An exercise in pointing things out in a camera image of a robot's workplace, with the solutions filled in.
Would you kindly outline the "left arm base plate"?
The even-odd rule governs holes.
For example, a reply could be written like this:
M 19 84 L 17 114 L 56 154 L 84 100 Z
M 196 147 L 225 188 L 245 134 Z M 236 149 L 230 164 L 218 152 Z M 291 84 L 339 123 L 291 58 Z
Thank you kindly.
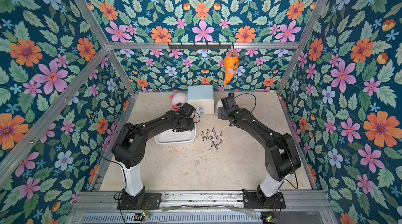
M 117 200 L 118 210 L 155 210 L 161 204 L 161 193 L 140 193 L 131 196 L 127 192 L 122 193 Z

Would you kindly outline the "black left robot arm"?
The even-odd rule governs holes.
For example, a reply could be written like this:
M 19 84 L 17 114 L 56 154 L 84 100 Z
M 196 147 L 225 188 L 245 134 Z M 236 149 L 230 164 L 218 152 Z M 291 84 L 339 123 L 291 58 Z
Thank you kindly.
M 172 133 L 195 132 L 195 108 L 185 103 L 178 111 L 170 110 L 148 122 L 126 123 L 118 132 L 112 147 L 117 162 L 126 168 L 138 165 L 144 158 L 148 140 L 166 131 Z

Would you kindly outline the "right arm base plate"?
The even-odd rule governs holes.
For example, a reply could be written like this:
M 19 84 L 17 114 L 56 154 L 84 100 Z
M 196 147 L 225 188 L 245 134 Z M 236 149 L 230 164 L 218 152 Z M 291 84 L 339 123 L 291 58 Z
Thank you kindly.
M 250 209 L 285 209 L 286 203 L 282 192 L 266 197 L 262 192 L 242 190 L 244 208 Z

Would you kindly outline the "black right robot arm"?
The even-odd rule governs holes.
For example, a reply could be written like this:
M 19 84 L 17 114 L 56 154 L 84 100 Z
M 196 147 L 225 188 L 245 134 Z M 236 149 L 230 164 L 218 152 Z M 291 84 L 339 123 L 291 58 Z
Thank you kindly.
M 258 186 L 257 196 L 263 200 L 274 197 L 287 178 L 302 164 L 293 137 L 270 129 L 251 111 L 239 107 L 233 93 L 222 98 L 221 102 L 218 118 L 229 121 L 231 127 L 247 132 L 264 147 L 265 168 L 268 174 Z

